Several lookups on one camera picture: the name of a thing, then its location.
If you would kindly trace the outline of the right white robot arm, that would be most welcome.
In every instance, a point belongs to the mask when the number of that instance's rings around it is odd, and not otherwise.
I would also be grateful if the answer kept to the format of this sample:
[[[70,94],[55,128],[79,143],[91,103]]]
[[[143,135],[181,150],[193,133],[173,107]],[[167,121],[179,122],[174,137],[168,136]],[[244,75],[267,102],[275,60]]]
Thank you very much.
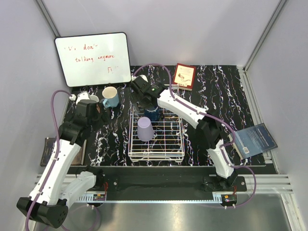
[[[213,113],[175,95],[171,87],[161,82],[150,84],[144,75],[132,77],[130,87],[132,101],[139,108],[148,111],[164,108],[186,120],[195,129],[199,145],[207,150],[214,163],[219,187],[229,191],[235,186],[238,174],[226,154],[222,122]]]

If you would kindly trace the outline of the light blue paperback book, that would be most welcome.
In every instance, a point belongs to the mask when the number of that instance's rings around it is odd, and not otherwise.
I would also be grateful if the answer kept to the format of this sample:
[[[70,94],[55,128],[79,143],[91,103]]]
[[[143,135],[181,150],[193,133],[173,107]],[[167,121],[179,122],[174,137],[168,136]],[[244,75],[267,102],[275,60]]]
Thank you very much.
[[[258,149],[253,141],[247,135],[240,135],[235,133],[234,143],[232,144],[237,151],[241,160],[248,159],[252,156],[259,154]]]

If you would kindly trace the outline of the dark blue book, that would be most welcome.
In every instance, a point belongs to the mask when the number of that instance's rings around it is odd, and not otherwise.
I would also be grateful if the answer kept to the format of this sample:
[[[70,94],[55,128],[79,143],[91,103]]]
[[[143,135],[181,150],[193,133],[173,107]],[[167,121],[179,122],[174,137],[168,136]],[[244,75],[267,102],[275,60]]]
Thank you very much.
[[[240,135],[249,136],[249,138],[253,141],[254,145],[258,149],[259,154],[278,147],[277,143],[269,133],[264,123],[235,131],[234,133],[236,132],[238,132]]]

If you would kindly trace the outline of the dark Tale of Two Cities book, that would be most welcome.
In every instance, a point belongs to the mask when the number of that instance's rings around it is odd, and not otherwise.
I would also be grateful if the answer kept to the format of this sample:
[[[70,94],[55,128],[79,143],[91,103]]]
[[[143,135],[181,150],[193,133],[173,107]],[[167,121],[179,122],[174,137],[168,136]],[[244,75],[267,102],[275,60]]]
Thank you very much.
[[[53,152],[53,148],[56,143],[56,138],[45,138],[44,142],[44,150],[42,154],[42,158],[40,161],[41,167],[46,167],[48,164],[48,161],[51,157],[51,154]],[[82,166],[84,164],[84,156],[85,156],[85,150],[86,150],[86,144],[87,140],[84,141],[84,144],[82,145],[81,149],[73,159],[71,166]]]

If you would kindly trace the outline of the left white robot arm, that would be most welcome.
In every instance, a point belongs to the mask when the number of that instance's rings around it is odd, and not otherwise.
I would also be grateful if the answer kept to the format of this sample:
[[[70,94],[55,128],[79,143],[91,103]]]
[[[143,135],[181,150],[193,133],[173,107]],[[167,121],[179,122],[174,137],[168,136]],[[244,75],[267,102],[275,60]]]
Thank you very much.
[[[19,198],[16,207],[25,215],[25,229],[29,221],[40,222],[53,228],[60,227],[70,206],[87,190],[100,190],[104,186],[101,169],[86,167],[65,189],[62,183],[77,153],[91,131],[110,119],[98,102],[83,99],[77,103],[71,120],[62,123],[56,136],[55,151],[28,197]]]

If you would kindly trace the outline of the red and cream book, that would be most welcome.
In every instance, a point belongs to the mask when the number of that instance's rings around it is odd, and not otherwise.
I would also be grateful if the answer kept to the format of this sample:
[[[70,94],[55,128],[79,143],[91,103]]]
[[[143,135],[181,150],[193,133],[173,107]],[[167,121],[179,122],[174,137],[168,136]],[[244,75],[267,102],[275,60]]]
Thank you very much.
[[[195,66],[177,63],[172,84],[178,85],[182,90],[192,91],[195,72]]]

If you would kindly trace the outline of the dark blue ceramic mug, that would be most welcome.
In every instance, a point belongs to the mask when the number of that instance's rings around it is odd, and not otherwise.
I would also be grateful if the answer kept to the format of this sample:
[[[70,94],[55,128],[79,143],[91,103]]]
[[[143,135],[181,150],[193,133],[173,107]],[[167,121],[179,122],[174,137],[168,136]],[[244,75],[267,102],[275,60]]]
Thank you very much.
[[[152,122],[158,121],[160,118],[159,107],[150,107],[144,110],[144,116],[149,118]]]

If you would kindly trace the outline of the light blue ceramic mug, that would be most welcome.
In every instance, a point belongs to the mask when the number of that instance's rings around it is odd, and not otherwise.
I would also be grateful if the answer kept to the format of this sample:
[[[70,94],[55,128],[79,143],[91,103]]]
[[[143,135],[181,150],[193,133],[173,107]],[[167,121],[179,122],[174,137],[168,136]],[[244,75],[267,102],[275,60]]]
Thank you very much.
[[[103,96],[103,106],[105,108],[114,108],[117,107],[119,104],[119,96],[117,89],[115,87],[106,87],[102,91],[102,96]]]

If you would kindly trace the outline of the salmon pink floral mug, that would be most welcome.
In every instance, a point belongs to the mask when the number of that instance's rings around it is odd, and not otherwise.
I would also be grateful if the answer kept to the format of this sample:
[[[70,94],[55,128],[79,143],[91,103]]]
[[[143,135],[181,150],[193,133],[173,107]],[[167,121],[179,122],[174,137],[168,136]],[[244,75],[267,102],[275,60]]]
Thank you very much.
[[[99,102],[99,98],[96,95],[90,95],[90,99],[95,102]]]

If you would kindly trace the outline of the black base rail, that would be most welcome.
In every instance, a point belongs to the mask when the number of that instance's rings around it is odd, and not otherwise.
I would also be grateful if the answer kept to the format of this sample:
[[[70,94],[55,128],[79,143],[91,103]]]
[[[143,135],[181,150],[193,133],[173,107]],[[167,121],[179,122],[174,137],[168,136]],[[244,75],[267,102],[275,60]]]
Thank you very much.
[[[247,190],[243,175],[254,175],[252,169],[240,166],[235,169],[238,174],[235,182],[228,188],[223,188],[218,183],[218,176],[214,174],[213,167],[204,167],[200,170],[185,170],[183,168],[165,170],[154,169],[115,169],[115,168],[93,168],[97,174],[98,182],[90,188],[92,191],[109,192],[133,192],[147,190],[149,192],[168,191],[204,191],[204,192],[238,192]]]

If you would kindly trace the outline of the lavender plastic cup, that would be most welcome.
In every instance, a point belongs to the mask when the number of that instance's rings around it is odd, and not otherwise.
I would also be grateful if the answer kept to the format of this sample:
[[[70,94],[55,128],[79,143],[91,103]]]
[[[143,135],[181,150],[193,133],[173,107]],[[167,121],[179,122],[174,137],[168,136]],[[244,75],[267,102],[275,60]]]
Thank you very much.
[[[137,122],[137,135],[141,141],[150,141],[154,137],[154,130],[149,118],[141,117]]]

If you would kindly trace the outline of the white dry-erase board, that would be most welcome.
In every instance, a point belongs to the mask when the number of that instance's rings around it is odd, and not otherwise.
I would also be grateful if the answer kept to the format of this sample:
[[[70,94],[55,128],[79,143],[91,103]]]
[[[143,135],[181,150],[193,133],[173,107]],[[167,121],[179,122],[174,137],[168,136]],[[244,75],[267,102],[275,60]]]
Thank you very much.
[[[68,87],[131,81],[124,32],[61,37],[54,42]]]

